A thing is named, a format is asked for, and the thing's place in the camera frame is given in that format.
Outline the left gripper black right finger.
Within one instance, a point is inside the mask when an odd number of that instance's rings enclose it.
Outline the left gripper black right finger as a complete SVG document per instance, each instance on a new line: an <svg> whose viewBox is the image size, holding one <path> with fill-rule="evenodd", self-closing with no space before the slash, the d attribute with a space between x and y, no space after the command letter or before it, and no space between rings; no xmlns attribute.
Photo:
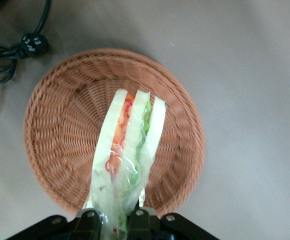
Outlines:
<svg viewBox="0 0 290 240"><path fill-rule="evenodd" d="M158 217L151 207L133 210L127 221L129 240L217 240L218 238L178 213Z"/></svg>

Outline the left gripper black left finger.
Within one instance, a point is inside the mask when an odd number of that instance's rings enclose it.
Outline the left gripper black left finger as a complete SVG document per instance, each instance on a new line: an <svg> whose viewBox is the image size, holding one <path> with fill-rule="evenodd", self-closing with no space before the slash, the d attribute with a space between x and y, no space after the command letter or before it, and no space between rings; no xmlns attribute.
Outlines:
<svg viewBox="0 0 290 240"><path fill-rule="evenodd" d="M52 215L9 237L10 240L99 240L101 220L94 209L83 209L72 221Z"/></svg>

